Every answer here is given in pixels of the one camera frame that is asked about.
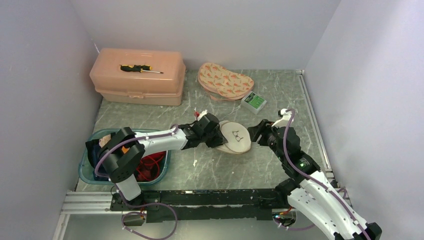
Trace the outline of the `orange black bra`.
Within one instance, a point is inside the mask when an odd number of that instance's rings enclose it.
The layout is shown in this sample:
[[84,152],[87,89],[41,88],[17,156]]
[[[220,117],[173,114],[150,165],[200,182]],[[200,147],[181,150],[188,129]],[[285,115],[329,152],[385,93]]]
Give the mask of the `orange black bra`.
[[121,151],[126,154],[129,151],[129,148],[126,148],[125,146],[121,147]]

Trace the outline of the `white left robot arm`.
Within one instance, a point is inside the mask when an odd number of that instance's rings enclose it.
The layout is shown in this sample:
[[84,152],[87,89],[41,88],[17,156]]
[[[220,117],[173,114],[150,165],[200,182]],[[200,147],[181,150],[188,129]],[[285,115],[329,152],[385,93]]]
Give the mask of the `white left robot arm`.
[[138,134],[130,127],[124,127],[101,148],[94,172],[110,179],[122,194],[124,204],[131,210],[137,210],[144,203],[135,177],[141,159],[159,152],[196,148],[201,143],[209,148],[227,143],[218,118],[211,113],[192,123],[174,124],[163,131]]

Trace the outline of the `red satin bra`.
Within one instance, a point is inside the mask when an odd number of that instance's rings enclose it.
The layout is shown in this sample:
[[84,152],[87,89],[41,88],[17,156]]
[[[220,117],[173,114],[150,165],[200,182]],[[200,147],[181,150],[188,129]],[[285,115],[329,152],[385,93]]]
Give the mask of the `red satin bra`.
[[138,182],[156,180],[161,174],[161,164],[166,159],[166,153],[166,151],[162,151],[141,158],[134,172],[135,179]]

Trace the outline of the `floral mesh laundry bag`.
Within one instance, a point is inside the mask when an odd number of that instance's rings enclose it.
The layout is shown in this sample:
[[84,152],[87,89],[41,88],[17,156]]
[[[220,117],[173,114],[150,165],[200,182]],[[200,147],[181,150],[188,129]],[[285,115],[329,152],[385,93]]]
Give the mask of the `floral mesh laundry bag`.
[[254,80],[225,67],[204,63],[197,73],[197,81],[213,100],[235,101],[246,96],[254,87]]

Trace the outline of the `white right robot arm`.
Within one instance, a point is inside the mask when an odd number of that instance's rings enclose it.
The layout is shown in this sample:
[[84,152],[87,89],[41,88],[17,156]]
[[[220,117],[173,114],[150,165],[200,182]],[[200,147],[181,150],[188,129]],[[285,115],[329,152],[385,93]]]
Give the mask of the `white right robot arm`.
[[248,127],[250,139],[269,147],[280,160],[288,179],[276,186],[276,203],[294,207],[329,240],[379,240],[381,227],[367,222],[331,185],[315,160],[301,148],[293,127],[276,127],[262,120]]

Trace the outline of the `beige lace bra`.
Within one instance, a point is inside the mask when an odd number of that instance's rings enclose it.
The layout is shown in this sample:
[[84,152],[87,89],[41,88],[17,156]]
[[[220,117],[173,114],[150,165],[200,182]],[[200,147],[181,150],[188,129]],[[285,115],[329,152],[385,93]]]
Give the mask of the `beige lace bra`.
[[98,140],[98,144],[101,148],[103,148],[112,138],[112,134],[108,134],[103,136]]

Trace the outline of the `round white mesh pouch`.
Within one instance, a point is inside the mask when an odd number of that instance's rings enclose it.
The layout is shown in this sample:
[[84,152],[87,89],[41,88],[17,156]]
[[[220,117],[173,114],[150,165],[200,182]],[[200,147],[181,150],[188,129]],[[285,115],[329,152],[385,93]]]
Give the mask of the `round white mesh pouch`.
[[248,129],[240,123],[223,120],[219,123],[219,128],[226,142],[215,147],[216,150],[241,155],[251,149],[251,138]]

